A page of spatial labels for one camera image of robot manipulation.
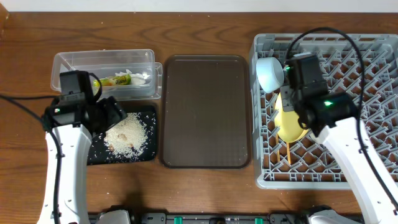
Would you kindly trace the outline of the yellow plate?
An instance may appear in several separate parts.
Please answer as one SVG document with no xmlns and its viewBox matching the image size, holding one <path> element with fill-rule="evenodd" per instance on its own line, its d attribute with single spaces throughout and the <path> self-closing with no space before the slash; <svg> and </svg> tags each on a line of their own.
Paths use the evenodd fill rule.
<svg viewBox="0 0 398 224">
<path fill-rule="evenodd" d="M 275 126 L 279 127 L 278 136 L 284 142 L 291 143 L 301 140 L 307 133 L 307 129 L 300 127 L 299 116 L 295 111 L 285 112 L 282 105 L 281 94 L 278 94 L 275 101 L 277 115 L 274 119 Z"/>
</svg>

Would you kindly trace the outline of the green orange snack wrapper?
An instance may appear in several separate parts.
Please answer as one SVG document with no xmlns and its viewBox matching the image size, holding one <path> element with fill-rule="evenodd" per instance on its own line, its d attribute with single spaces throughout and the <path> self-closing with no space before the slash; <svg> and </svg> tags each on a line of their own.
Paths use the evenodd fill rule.
<svg viewBox="0 0 398 224">
<path fill-rule="evenodd" d="M 93 81 L 93 86 L 95 86 L 95 87 L 99 87 L 100 84 L 102 86 L 130 85 L 131 84 L 131 76 L 129 74 L 127 74 L 127 75 L 121 75 L 121 76 L 101 78 L 99 80 Z"/>
</svg>

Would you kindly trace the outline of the light blue bowl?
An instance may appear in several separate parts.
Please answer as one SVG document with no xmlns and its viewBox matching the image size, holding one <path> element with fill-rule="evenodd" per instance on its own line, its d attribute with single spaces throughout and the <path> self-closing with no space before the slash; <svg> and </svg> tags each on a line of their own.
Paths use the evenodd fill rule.
<svg viewBox="0 0 398 224">
<path fill-rule="evenodd" d="M 284 84 L 284 71 L 277 58 L 259 58 L 256 62 L 256 75 L 261 88 L 272 93 Z"/>
</svg>

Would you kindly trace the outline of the white tissue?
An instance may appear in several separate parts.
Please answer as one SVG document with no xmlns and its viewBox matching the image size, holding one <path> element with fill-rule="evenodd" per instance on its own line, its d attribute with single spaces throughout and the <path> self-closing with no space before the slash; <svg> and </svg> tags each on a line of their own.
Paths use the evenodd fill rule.
<svg viewBox="0 0 398 224">
<path fill-rule="evenodd" d="M 150 75 L 146 72 L 144 73 L 132 73 L 129 69 L 125 72 L 115 73 L 117 77 L 124 77 L 126 81 L 123 85 L 144 85 L 150 78 Z"/>
</svg>

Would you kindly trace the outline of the wooden chopstick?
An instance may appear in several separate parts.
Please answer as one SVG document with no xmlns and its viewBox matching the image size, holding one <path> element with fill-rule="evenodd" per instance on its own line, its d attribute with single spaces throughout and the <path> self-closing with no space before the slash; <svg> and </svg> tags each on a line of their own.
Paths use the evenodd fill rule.
<svg viewBox="0 0 398 224">
<path fill-rule="evenodd" d="M 276 134 L 275 136 L 275 142 L 277 146 L 277 162 L 280 162 L 280 147 L 279 147 L 279 135 Z"/>
<path fill-rule="evenodd" d="M 286 150 L 287 150 L 287 161 L 288 161 L 289 165 L 291 165 L 290 144 L 289 144 L 289 142 L 286 142 Z"/>
</svg>

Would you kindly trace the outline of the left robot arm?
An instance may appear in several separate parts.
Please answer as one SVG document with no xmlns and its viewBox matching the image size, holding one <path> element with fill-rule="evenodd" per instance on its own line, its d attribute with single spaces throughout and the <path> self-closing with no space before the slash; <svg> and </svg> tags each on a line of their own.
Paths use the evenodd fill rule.
<svg viewBox="0 0 398 224">
<path fill-rule="evenodd" d="M 95 103 L 61 96 L 45 109 L 48 165 L 39 223 L 89 223 L 86 168 L 90 147 L 126 117 L 112 96 Z"/>
</svg>

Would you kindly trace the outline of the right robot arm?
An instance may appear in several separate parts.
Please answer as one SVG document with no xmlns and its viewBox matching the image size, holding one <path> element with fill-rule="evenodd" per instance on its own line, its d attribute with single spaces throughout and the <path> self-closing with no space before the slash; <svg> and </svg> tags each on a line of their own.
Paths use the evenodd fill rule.
<svg viewBox="0 0 398 224">
<path fill-rule="evenodd" d="M 366 223 L 397 223 L 397 185 L 369 140 L 358 108 L 343 92 L 280 88 L 275 125 L 285 142 L 307 132 L 334 157 L 360 206 Z"/>
</svg>

